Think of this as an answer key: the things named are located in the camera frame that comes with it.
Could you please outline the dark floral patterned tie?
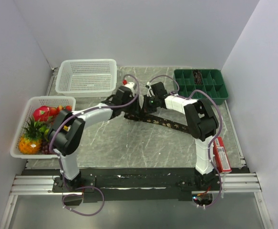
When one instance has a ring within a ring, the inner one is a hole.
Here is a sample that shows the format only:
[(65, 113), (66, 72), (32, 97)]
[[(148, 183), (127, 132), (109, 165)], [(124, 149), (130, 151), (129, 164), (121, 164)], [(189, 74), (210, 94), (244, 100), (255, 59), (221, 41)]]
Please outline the dark floral patterned tie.
[(142, 112), (140, 111), (139, 113), (135, 114), (131, 114), (131, 113), (125, 113), (124, 114), (124, 118), (132, 120), (132, 121), (136, 121), (136, 122), (144, 122), (144, 123), (149, 123), (149, 124), (154, 124), (154, 125), (160, 125), (160, 126), (165, 126), (168, 127), (170, 129), (174, 129), (177, 131), (181, 131), (184, 133), (189, 133), (189, 128), (188, 126), (175, 122), (175, 121), (171, 121), (162, 117), (158, 117), (146, 112)]

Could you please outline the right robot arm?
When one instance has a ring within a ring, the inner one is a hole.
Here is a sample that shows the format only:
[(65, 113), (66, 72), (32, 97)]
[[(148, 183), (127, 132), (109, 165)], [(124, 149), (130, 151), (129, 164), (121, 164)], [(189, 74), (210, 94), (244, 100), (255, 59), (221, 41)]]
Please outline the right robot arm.
[(195, 139), (196, 165), (195, 186), (205, 190), (215, 182), (213, 160), (216, 131), (222, 126), (211, 105), (216, 103), (202, 90), (194, 90), (188, 98), (168, 93), (162, 82), (147, 83), (147, 95), (144, 96), (142, 111), (153, 113), (157, 108), (172, 110), (185, 115), (188, 133)]

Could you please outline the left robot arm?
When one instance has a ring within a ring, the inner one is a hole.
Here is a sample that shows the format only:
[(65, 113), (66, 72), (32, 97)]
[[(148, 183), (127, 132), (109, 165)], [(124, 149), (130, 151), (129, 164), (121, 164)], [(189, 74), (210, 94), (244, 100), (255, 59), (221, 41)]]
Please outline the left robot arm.
[(133, 110), (132, 106), (138, 104), (136, 88), (135, 83), (126, 83), (94, 107), (73, 112), (63, 110), (58, 114), (48, 132), (49, 150), (58, 156), (63, 185), (70, 192), (78, 190), (81, 185), (76, 157), (84, 129)]

